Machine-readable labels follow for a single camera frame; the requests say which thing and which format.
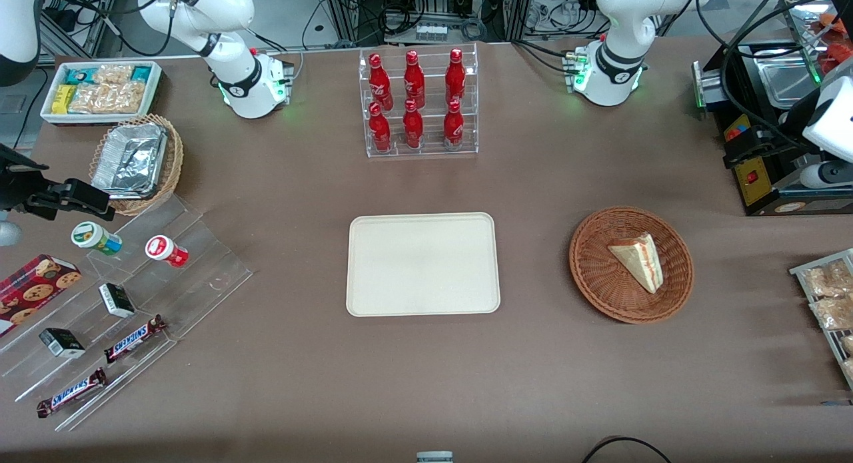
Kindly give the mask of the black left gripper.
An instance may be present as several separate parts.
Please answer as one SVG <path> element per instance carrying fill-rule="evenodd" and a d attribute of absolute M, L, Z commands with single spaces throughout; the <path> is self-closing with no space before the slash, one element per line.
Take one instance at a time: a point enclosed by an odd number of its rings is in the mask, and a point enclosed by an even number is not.
<path fill-rule="evenodd" d="M 738 109 L 722 110 L 723 163 L 728 169 L 762 157 L 783 167 L 811 153 L 802 135 L 811 110 L 760 109 L 752 114 Z"/>

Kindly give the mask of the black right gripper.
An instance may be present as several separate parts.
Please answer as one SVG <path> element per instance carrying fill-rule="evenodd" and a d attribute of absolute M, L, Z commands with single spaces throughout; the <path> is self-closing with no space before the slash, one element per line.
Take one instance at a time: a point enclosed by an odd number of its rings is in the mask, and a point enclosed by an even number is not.
<path fill-rule="evenodd" d="M 109 194 L 85 181 L 70 178 L 56 183 L 43 176 L 49 168 L 1 145 L 1 209 L 53 221 L 59 211 L 115 219 Z"/>

